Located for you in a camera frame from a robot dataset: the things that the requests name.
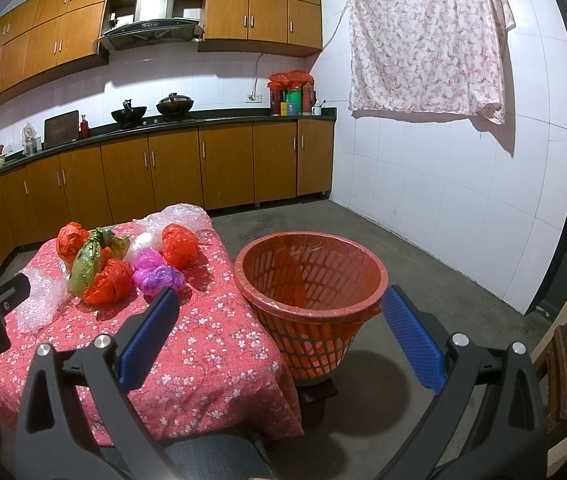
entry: red plastic basket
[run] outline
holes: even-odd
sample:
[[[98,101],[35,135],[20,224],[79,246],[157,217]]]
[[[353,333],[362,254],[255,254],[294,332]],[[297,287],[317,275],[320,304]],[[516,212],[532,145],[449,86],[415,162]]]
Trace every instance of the red plastic basket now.
[[[361,325],[381,312],[388,273],[365,247],[333,235],[277,233],[243,248],[235,282],[299,385],[324,380]]]

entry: floor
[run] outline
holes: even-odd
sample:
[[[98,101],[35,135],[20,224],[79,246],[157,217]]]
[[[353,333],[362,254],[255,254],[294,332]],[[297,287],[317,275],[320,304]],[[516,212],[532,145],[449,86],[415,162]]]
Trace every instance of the floor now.
[[[226,212],[215,215],[213,222],[233,258],[250,241],[279,231],[320,231],[359,242],[379,256],[390,283],[401,285],[418,308],[482,346],[504,348],[519,340],[532,349],[550,326],[538,314],[522,317],[432,256],[329,200]],[[23,268],[32,255],[18,254],[0,281]],[[270,456],[283,480],[373,478],[433,397],[418,383],[382,316],[359,331],[333,380],[339,395],[326,402],[323,425],[272,447]],[[461,449],[480,399],[476,391],[444,460]]]

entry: pink floral fabric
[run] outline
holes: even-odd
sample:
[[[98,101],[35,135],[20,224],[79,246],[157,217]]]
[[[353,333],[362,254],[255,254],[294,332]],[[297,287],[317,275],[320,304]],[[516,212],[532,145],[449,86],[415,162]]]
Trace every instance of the pink floral fabric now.
[[[134,238],[132,223],[113,228]],[[28,266],[61,277],[54,240],[46,242]],[[200,254],[186,270],[179,293],[177,325],[152,366],[144,385],[129,399],[157,439],[220,430],[249,420],[271,438],[303,434],[292,376],[266,330],[234,284],[233,267],[214,230],[202,232]],[[129,298],[98,312],[73,299],[56,319],[36,334],[19,333],[14,312],[6,316],[11,348],[0,355],[0,419],[15,428],[28,365],[36,346],[57,350],[87,346],[100,333],[115,333],[145,310],[136,290]],[[112,441],[87,388],[78,388],[97,444]]]
[[[348,0],[350,106],[505,120],[508,0]]]

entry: red floral tablecloth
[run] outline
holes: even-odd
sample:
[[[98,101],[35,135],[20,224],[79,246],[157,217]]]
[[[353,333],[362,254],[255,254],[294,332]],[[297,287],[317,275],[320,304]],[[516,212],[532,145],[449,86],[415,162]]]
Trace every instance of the red floral tablecloth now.
[[[132,223],[113,227],[134,238]],[[60,277],[54,240],[30,261]],[[271,438],[303,434],[294,383],[275,343],[234,284],[232,262],[214,230],[200,233],[198,262],[185,272],[179,320],[148,375],[129,399],[157,439],[220,430],[249,420]],[[17,331],[14,312],[6,316],[11,348],[0,355],[0,419],[15,428],[28,365],[37,345],[57,350],[87,346],[99,333],[115,333],[128,316],[147,307],[140,291],[102,308],[85,310],[73,299],[37,334]],[[78,388],[100,446],[110,446],[87,388]]]

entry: laundry basket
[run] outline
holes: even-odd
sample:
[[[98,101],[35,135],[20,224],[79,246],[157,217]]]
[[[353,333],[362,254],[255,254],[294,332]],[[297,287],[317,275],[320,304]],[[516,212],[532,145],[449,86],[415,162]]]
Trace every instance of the laundry basket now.
[[[244,247],[235,282],[305,386],[326,379],[361,325],[381,312],[388,273],[355,242],[289,232]]]

